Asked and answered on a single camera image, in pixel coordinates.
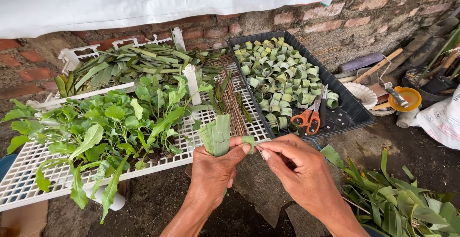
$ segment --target fingernail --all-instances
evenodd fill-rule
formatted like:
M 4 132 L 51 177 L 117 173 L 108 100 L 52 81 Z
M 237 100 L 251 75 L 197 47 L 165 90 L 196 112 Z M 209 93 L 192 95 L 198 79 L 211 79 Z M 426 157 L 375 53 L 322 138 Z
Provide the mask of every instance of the fingernail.
M 271 154 L 270 152 L 268 152 L 267 150 L 262 150 L 262 157 L 267 161 L 268 159 L 271 158 Z
M 244 144 L 242 148 L 245 154 L 247 154 L 251 150 L 251 146 L 248 144 Z

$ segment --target scissors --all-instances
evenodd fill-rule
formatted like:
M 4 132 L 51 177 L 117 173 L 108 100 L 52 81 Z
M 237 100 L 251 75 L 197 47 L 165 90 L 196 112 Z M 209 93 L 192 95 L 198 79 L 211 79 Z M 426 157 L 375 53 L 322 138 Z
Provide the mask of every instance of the scissors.
M 313 135 L 318 132 L 318 129 L 320 127 L 321 121 L 319 118 L 319 107 L 321 106 L 321 100 L 323 99 L 323 95 L 328 91 L 328 85 L 324 86 L 324 88 L 321 91 L 321 94 L 316 96 L 315 102 L 313 105 L 308 107 L 302 114 L 293 116 L 291 118 L 291 122 L 294 122 L 296 119 L 301 119 L 302 122 L 300 124 L 297 124 L 299 128 L 308 126 L 306 129 L 307 135 Z M 310 130 L 310 126 L 312 125 L 312 122 L 316 121 L 316 129 Z

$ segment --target scissor handle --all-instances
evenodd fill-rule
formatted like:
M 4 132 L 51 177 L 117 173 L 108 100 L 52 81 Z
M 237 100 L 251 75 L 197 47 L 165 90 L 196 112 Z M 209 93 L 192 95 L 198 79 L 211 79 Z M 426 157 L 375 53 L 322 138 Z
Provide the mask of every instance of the scissor handle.
M 312 110 L 306 109 L 304 112 L 302 112 L 302 114 L 291 117 L 291 122 L 295 123 L 296 119 L 301 119 L 302 123 L 300 124 L 295 123 L 295 124 L 297 124 L 299 128 L 308 126 L 309 125 L 308 117 L 310 117 L 310 114 L 312 112 L 313 112 Z
M 316 120 L 316 129 L 312 132 L 310 131 L 310 126 L 312 124 L 312 122 Z M 319 113 L 317 111 L 314 111 L 313 114 L 311 115 L 311 118 L 310 118 L 310 122 L 309 122 L 309 125 L 307 127 L 307 135 L 314 135 L 318 132 L 318 129 L 319 129 L 319 125 L 320 125 L 320 120 L 319 120 Z

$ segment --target human hand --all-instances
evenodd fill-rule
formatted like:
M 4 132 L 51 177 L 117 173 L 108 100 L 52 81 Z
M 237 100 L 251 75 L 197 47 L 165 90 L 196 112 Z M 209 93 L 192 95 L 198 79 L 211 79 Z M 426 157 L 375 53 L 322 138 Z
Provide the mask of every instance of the human hand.
M 221 157 L 210 155 L 199 146 L 193 151 L 192 182 L 186 201 L 198 202 L 201 207 L 213 211 L 224 198 L 225 188 L 231 188 L 236 176 L 235 165 L 250 151 L 249 144 L 243 144 L 241 136 L 231 137 L 230 150 Z
M 342 200 L 321 152 L 294 134 L 263 142 L 257 148 L 297 204 L 323 222 L 334 236 L 368 236 Z

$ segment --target purple cylinder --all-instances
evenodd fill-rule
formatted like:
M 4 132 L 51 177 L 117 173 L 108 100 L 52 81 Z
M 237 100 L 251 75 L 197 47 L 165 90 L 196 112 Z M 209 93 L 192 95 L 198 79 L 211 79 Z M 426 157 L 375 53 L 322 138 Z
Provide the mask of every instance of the purple cylinder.
M 339 66 L 340 73 L 346 73 L 350 71 L 354 71 L 356 69 L 360 69 L 362 67 L 368 66 L 375 62 L 379 62 L 383 60 L 383 54 L 380 52 L 372 53 L 362 58 L 355 59 L 350 62 L 343 63 Z

